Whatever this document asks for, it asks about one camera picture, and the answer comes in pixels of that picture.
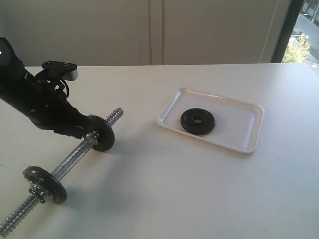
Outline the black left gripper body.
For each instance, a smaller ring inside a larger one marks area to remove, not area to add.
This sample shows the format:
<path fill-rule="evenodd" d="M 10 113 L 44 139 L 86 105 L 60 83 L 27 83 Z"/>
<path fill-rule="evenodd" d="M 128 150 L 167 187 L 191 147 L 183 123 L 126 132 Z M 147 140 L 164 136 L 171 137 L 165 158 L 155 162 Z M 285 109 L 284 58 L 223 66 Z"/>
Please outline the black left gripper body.
<path fill-rule="evenodd" d="M 38 80 L 25 72 L 17 86 L 17 110 L 39 129 L 67 135 L 68 117 L 80 113 L 67 101 L 66 81 Z"/>

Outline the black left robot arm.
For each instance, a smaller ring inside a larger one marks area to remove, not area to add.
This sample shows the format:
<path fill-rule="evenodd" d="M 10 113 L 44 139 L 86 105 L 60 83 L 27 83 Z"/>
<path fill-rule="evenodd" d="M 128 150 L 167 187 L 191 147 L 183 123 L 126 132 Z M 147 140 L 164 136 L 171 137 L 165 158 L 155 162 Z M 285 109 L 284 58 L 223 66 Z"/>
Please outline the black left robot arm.
<path fill-rule="evenodd" d="M 78 77 L 77 65 L 49 60 L 32 75 L 4 37 L 0 39 L 0 98 L 36 127 L 84 138 L 92 125 L 68 101 L 67 81 Z"/>

